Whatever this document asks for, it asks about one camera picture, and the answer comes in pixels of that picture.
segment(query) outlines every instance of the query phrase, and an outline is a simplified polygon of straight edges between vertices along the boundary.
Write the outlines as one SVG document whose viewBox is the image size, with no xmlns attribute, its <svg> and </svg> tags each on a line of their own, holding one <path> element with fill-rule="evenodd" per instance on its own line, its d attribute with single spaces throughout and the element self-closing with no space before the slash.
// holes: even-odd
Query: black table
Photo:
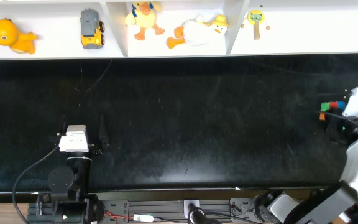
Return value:
<svg viewBox="0 0 358 224">
<path fill-rule="evenodd" d="M 62 116 L 111 150 L 93 158 L 90 190 L 295 187 L 337 182 L 319 105 L 358 86 L 358 54 L 0 62 L 0 192 L 52 149 Z M 19 191 L 47 190 L 55 153 Z"/>
</svg>

